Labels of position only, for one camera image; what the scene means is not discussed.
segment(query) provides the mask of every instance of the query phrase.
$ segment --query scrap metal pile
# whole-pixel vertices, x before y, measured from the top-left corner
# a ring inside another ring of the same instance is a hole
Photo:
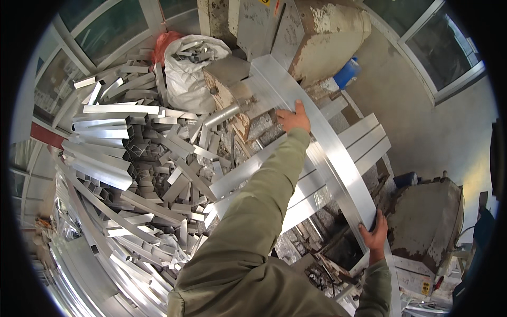
[[[171,109],[159,63],[151,72],[128,61],[75,86],[93,90],[56,158],[59,234],[84,236],[136,307],[165,315],[177,271],[216,216],[207,217],[216,201],[209,186],[231,166],[219,151],[221,127],[203,125],[208,114]]]

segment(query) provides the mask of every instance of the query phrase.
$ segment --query jacket sleeve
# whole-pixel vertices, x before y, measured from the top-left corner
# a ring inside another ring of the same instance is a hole
[[[288,133],[180,272],[178,289],[241,279],[267,261],[281,232],[309,143],[310,135],[302,128]]]
[[[366,269],[363,293],[355,317],[388,317],[391,305],[391,272],[384,260]]]

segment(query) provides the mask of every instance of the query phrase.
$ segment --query yellow sticker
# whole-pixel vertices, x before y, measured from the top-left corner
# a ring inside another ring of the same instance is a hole
[[[429,294],[429,286],[430,286],[430,283],[423,282],[423,284],[422,284],[422,290],[421,290],[421,293],[423,295],[428,295]]]

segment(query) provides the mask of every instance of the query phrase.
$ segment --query right hand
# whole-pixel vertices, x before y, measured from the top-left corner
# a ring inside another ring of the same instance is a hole
[[[303,128],[310,133],[310,120],[306,116],[305,106],[301,100],[296,100],[296,113],[289,110],[277,110],[276,115],[283,131],[288,133],[293,128]]]
[[[380,209],[377,210],[377,224],[373,232],[359,224],[359,232],[370,249],[370,265],[384,259],[384,242],[387,237],[387,220]]]

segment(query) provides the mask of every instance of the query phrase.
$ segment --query blue motor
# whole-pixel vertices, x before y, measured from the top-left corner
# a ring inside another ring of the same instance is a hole
[[[348,84],[356,80],[356,76],[360,71],[361,66],[357,63],[357,56],[352,56],[342,69],[333,76],[333,79],[340,89],[345,89]]]

